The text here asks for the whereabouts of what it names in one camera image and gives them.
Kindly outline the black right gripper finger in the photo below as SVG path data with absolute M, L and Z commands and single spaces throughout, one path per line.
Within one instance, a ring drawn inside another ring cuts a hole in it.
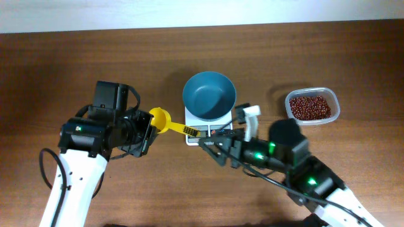
M 239 128 L 239 129 L 213 129 L 213 130 L 211 130 L 210 137 L 220 137 L 220 136 L 243 138 L 244 129 Z
M 224 166 L 227 153 L 230 153 L 232 140 L 230 138 L 202 138 L 198 146 L 206 151 L 220 166 Z

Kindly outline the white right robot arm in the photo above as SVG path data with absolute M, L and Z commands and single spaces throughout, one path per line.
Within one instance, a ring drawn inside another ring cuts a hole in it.
M 309 141 L 294 119 L 278 120 L 268 139 L 245 141 L 247 131 L 235 129 L 199 140 L 199 146 L 220 166 L 265 180 L 287 192 L 298 206 L 310 211 L 306 223 L 314 226 L 380 226 L 345 182 L 311 154 Z

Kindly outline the clear container of red beans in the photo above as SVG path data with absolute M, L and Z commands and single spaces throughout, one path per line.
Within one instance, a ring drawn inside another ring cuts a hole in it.
M 285 98 L 285 109 L 290 119 L 300 125 L 321 125 L 335 121 L 340 105 L 329 88 L 304 88 L 290 92 Z

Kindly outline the yellow plastic measuring scoop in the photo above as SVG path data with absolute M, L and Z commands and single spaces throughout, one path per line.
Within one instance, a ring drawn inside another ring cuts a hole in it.
M 200 135 L 200 131 L 193 127 L 173 122 L 168 111 L 160 107 L 151 109 L 149 113 L 152 115 L 151 125 L 159 130 L 159 134 L 162 134 L 168 130 L 172 130 L 180 134 L 192 137 L 197 137 Z

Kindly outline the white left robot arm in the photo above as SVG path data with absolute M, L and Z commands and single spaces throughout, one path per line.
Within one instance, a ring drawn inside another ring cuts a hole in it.
M 57 163 L 41 226 L 83 226 L 92 199 L 102 185 L 114 148 L 123 156 L 141 157 L 157 136 L 152 115 L 128 108 L 128 95 L 141 100 L 130 85 L 98 81 L 93 102 L 81 108 L 60 131 L 59 153 L 44 148 Z

